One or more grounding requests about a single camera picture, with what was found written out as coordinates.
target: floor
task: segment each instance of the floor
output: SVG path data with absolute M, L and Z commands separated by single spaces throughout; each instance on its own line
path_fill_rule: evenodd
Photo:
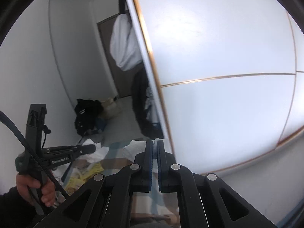
M 117 99 L 116 103 L 122 111 L 117 117 L 107 121 L 102 144 L 108 146 L 115 142 L 144 138 L 132 110 L 131 96 Z

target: white cabinet door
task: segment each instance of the white cabinet door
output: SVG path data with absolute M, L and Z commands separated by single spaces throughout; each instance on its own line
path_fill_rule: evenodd
M 277 0 L 138 0 L 161 85 L 248 73 L 294 73 Z
M 294 33 L 294 43 L 297 55 L 297 71 L 304 72 L 304 34 L 290 15 L 289 18 Z
M 177 162 L 204 173 L 274 149 L 294 78 L 264 75 L 163 87 Z

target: black bag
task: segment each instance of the black bag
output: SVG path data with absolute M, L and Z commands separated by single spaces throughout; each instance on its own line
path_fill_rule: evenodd
M 76 120 L 75 128 L 77 134 L 82 137 L 86 134 L 88 129 L 94 129 L 97 116 L 103 111 L 101 102 L 98 100 L 83 100 L 77 99 L 75 107 Z

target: human hand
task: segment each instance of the human hand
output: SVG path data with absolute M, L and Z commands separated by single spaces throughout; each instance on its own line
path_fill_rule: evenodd
M 29 194 L 27 186 L 30 188 L 40 188 L 40 182 L 34 179 L 30 175 L 16 175 L 16 186 L 18 193 L 23 199 L 25 199 L 29 204 L 34 205 L 34 200 Z M 41 189 L 42 197 L 41 201 L 45 206 L 50 207 L 55 202 L 55 185 L 48 178 L 47 183 Z

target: door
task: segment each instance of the door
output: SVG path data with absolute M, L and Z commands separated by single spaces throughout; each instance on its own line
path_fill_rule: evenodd
M 141 68 L 141 64 L 137 65 L 135 68 L 122 71 L 119 67 L 116 66 L 115 60 L 110 54 L 110 40 L 113 30 L 113 25 L 118 14 L 103 20 L 98 23 L 98 29 L 103 44 L 105 56 L 108 60 L 109 68 L 112 73 L 116 89 L 118 91 L 119 97 L 126 97 L 131 95 L 131 85 L 134 78 L 134 75 Z

